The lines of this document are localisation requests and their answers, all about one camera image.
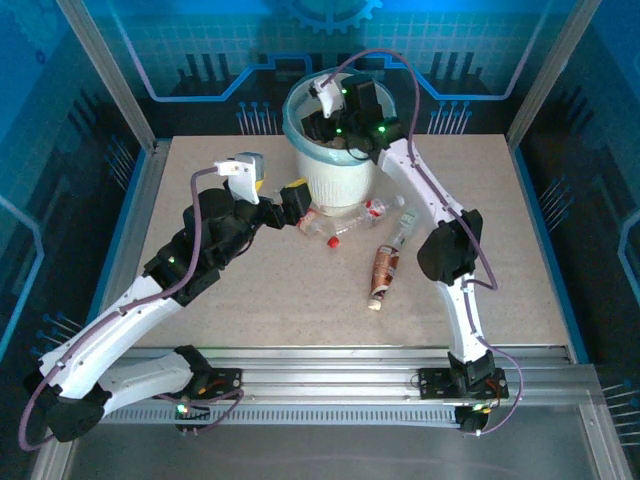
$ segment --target plastic bottle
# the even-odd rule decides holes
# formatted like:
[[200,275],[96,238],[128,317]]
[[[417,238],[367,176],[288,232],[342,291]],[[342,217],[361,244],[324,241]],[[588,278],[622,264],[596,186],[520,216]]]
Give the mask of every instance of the plastic bottle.
[[298,228],[306,235],[322,236],[327,245],[336,248],[340,238],[356,228],[371,228],[387,217],[390,211],[404,205],[400,195],[388,198],[374,198],[364,202],[344,217],[327,217],[316,210],[309,212],[300,220]]
[[387,293],[400,260],[400,249],[405,240],[411,236],[418,224],[418,213],[411,207],[398,220],[396,228],[387,241],[378,247],[373,260],[373,273],[371,274],[371,293],[369,294],[369,308],[380,310],[382,300]]

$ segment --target metal frame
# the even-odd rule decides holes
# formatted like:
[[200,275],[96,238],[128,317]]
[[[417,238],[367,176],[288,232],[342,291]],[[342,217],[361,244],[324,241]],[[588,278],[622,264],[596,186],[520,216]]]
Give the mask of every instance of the metal frame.
[[108,278],[99,299],[99,308],[95,312],[104,311],[112,305],[122,293],[131,286],[131,282],[138,273],[138,263],[144,246],[144,239],[147,236],[151,215],[162,174],[169,156],[171,142],[161,140],[158,142],[153,156],[146,159],[140,177],[135,185],[135,193],[128,209],[128,214],[122,228],[122,236],[118,240],[115,251],[113,267],[108,272]]
[[84,2],[57,2],[140,146],[147,155],[153,154],[156,137]]
[[520,106],[520,110],[509,127],[507,143],[510,149],[515,150],[520,145],[551,88],[566,67],[569,57],[589,26],[601,1],[576,1],[576,6],[569,14],[558,39],[551,47],[531,89]]

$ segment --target clear plastic bottle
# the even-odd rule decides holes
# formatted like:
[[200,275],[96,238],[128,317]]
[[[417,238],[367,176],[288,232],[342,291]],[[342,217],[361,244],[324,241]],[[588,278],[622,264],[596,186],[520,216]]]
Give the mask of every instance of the clear plastic bottle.
[[327,217],[311,209],[300,220],[298,228],[306,235],[326,238],[327,245],[336,248],[340,245],[340,238],[347,232],[357,228],[371,228],[386,218],[389,212],[402,205],[404,205],[404,198],[396,195],[374,198],[361,203],[344,217]]

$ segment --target glass panel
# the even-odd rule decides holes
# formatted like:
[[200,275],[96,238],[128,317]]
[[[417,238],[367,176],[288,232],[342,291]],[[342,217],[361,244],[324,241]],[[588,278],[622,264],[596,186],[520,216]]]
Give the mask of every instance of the glass panel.
[[[573,1],[89,5],[154,132],[168,137],[281,133],[280,111],[295,82],[365,48],[397,50],[415,65],[428,92],[420,132],[504,132]],[[410,116],[402,65],[378,54],[355,66],[389,87],[401,118]],[[247,114],[276,120],[243,124]]]
[[[0,471],[12,479],[30,460],[16,441],[22,382],[84,323],[140,147],[55,2],[3,5],[0,403],[17,408],[2,416]],[[31,438],[43,427],[34,414]]]
[[640,465],[640,10],[602,2],[522,143],[591,361]]

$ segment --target wire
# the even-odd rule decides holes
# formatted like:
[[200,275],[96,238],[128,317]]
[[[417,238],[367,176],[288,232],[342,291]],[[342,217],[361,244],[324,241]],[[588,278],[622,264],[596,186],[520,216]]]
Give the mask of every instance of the wire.
[[431,178],[429,178],[429,175],[427,175],[427,173],[423,170],[422,165],[420,164],[420,162],[418,162],[418,160],[417,160],[417,158],[415,156],[415,153],[413,151],[413,135],[414,135],[415,130],[416,130],[416,124],[418,123],[418,115],[420,113],[420,85],[418,84],[418,79],[416,77],[415,71],[413,70],[413,67],[407,61],[407,59],[405,59],[398,52],[395,52],[393,50],[389,50],[389,49],[386,49],[386,48],[371,48],[371,49],[363,50],[360,53],[356,53],[352,57],[350,57],[347,60],[345,60],[344,62],[342,62],[338,66],[338,68],[336,68],[331,73],[331,75],[329,75],[329,77],[324,82],[322,82],[322,84],[320,86],[324,87],[327,83],[331,82],[336,77],[336,75],[338,75],[342,70],[344,70],[351,63],[353,63],[357,59],[359,59],[361,57],[364,57],[366,55],[369,55],[371,53],[386,53],[387,55],[391,55],[391,56],[397,58],[398,60],[400,60],[404,64],[405,67],[407,67],[407,70],[409,71],[409,75],[411,76],[411,80],[413,82],[413,89],[414,89],[414,92],[415,92],[415,100],[414,100],[414,102],[415,102],[414,105],[415,106],[413,108],[413,116],[411,118],[411,123],[409,125],[409,132],[407,133],[407,153],[409,154],[409,158],[411,159],[412,165],[415,167],[416,171],[420,174],[422,179],[427,183],[429,188],[431,188],[433,193],[438,197],[438,200],[442,204],[442,207],[448,213],[450,213],[453,216],[453,218],[456,219],[456,221],[460,224],[460,226],[462,227],[464,232],[469,237],[469,240],[471,241],[471,244],[473,245],[473,248],[475,249],[475,251],[478,253],[478,256],[480,257],[480,262],[482,263],[482,267],[487,272],[487,276],[489,277],[489,282],[490,283],[486,283],[486,282],[483,282],[481,280],[476,280],[476,279],[464,280],[462,282],[462,284],[461,284],[461,288],[462,288],[462,291],[464,293],[464,303],[465,303],[465,307],[466,307],[466,311],[467,311],[467,317],[469,319],[469,327],[471,328],[471,333],[478,339],[478,342],[481,345],[483,345],[488,350],[505,357],[507,360],[509,360],[514,365],[514,367],[518,371],[518,376],[519,376],[518,395],[516,396],[516,399],[514,400],[513,405],[511,406],[511,409],[509,410],[507,415],[502,419],[502,421],[500,421],[498,423],[498,425],[496,425],[496,426],[494,426],[494,427],[492,427],[492,428],[490,428],[488,430],[483,430],[480,434],[481,435],[485,435],[487,433],[495,432],[498,428],[500,428],[502,425],[504,425],[506,423],[506,421],[509,420],[509,418],[511,418],[511,415],[513,415],[513,412],[515,412],[516,408],[518,407],[518,404],[520,403],[520,399],[522,398],[522,392],[524,390],[524,375],[523,375],[522,368],[520,367],[520,364],[518,363],[518,361],[514,357],[512,357],[511,355],[506,353],[505,351],[503,351],[503,350],[501,350],[499,348],[496,348],[493,345],[491,345],[489,342],[487,342],[487,340],[485,340],[484,337],[479,334],[478,329],[477,329],[477,327],[476,327],[476,325],[475,325],[475,323],[473,321],[473,313],[471,311],[471,303],[469,301],[469,288],[468,288],[468,286],[470,284],[475,284],[475,285],[480,285],[481,287],[484,287],[484,288],[488,288],[489,290],[496,291],[496,290],[498,290],[498,282],[497,282],[496,277],[495,277],[495,275],[493,273],[493,270],[491,269],[491,265],[489,264],[489,260],[487,259],[486,255],[484,254],[484,251],[480,247],[480,242],[478,241],[478,239],[476,238],[474,233],[471,231],[471,228],[469,228],[469,226],[462,219],[462,217],[460,215],[458,215],[458,213],[449,205],[449,202],[447,201],[447,199],[445,198],[443,193],[436,187],[436,185],[431,180]]
[[253,235],[251,235],[251,238],[249,239],[249,241],[247,242],[247,245],[240,250],[238,253],[236,253],[235,258],[238,258],[240,255],[244,255],[247,250],[249,250],[249,247],[251,247],[251,245],[253,244],[253,239],[256,238],[256,233],[253,232]]
[[22,416],[20,417],[20,425],[18,426],[18,443],[20,444],[20,448],[25,452],[32,452],[38,450],[47,442],[50,442],[54,439],[53,435],[49,435],[42,442],[37,445],[31,445],[27,440],[27,425],[29,423],[29,418],[31,417],[31,413],[33,412],[33,408],[35,407],[36,401],[44,388],[53,380],[53,378],[65,367],[65,364],[69,359],[80,349],[80,347],[99,329],[103,328],[105,325],[111,323],[115,318],[119,315],[126,315],[127,312],[133,308],[139,307],[141,305],[145,305],[147,303],[151,303],[158,299],[164,299],[175,292],[184,287],[196,270],[196,266],[198,264],[198,258],[200,257],[200,245],[202,243],[202,211],[200,208],[200,199],[198,198],[198,190],[196,186],[196,180],[198,177],[203,175],[207,175],[209,173],[214,173],[218,170],[218,167],[210,167],[205,168],[204,170],[199,170],[195,172],[191,176],[191,196],[193,198],[193,215],[195,218],[195,231],[194,231],[194,241],[193,241],[193,253],[191,254],[191,262],[189,263],[189,268],[187,269],[187,273],[185,276],[176,283],[174,286],[167,288],[166,290],[150,295],[148,297],[142,298],[140,300],[134,300],[133,302],[120,307],[110,314],[106,315],[104,318],[94,322],[89,326],[87,331],[82,334],[74,343],[71,344],[69,349],[60,357],[60,359],[56,362],[53,368],[45,375],[42,381],[35,388],[27,405],[24,407],[22,412]]
[[197,429],[198,432],[206,432],[207,430],[213,430],[214,428],[219,426],[222,422],[224,422],[227,418],[229,418],[229,415],[231,415],[233,411],[236,408],[238,408],[238,405],[240,405],[240,402],[244,398],[244,390],[242,390],[241,388],[238,388],[237,390],[232,390],[231,392],[224,393],[219,397],[210,398],[208,400],[190,400],[188,402],[183,402],[179,398],[171,398],[170,396],[164,395],[164,394],[156,395],[156,397],[171,403],[175,403],[175,404],[187,405],[187,406],[199,406],[199,405],[211,405],[212,403],[218,402],[220,400],[226,400],[228,398],[235,397],[236,395],[238,396],[238,398],[236,398],[236,401],[233,402],[233,405],[231,405],[226,412],[220,415],[220,417],[216,419],[215,422]]
[[489,387],[491,387],[491,390],[493,390],[493,393],[496,394],[496,399],[498,400],[498,405],[496,406],[496,408],[500,408],[500,394],[502,393],[500,390],[500,386],[496,385],[495,383],[493,383],[493,380],[490,380],[487,378],[486,380],[487,385],[489,385]]

